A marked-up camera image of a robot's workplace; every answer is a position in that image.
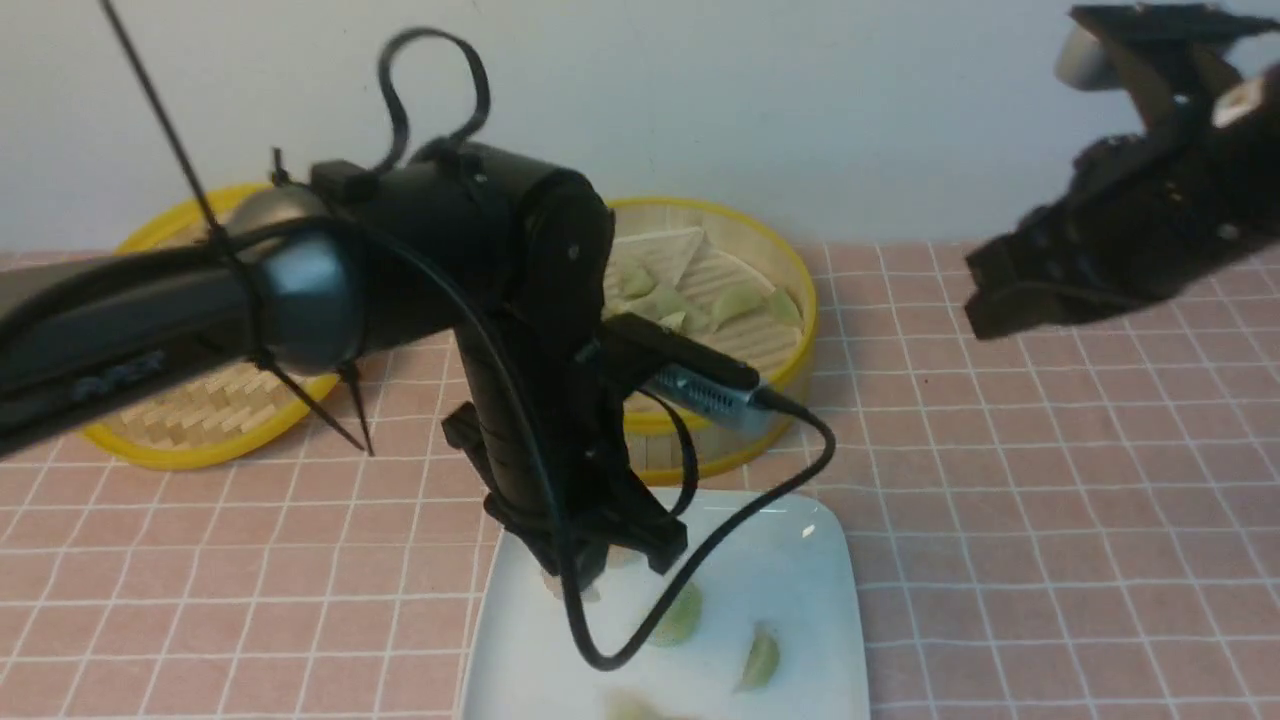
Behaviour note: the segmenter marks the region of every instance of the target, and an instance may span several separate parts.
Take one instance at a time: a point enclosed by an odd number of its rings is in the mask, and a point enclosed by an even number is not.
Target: steamer basket
[[[721,290],[751,281],[767,291],[781,287],[800,309],[799,329],[755,314],[718,332],[689,337],[745,360],[769,384],[805,400],[813,359],[818,299],[813,278],[799,255],[763,224],[719,205],[673,197],[636,197],[611,202],[617,213],[613,255],[604,274],[604,295],[618,293],[618,261],[643,261],[657,279],[671,282],[695,305],[710,307]],[[630,242],[636,242],[634,250]],[[680,411],[698,450],[703,477],[732,470],[760,455],[786,432],[790,419],[776,415],[768,433],[745,438],[703,418]],[[649,484],[681,478],[680,442],[671,418],[653,401],[632,396],[623,421],[631,466]]]
[[[209,202],[224,217],[264,187],[218,190],[209,193]],[[188,201],[147,223],[116,252],[189,245],[204,236],[204,218],[195,201]],[[335,375],[293,378],[316,400],[338,382]],[[306,414],[307,406],[275,375],[239,363],[116,413],[84,428],[84,436],[134,465],[192,470],[257,450]]]

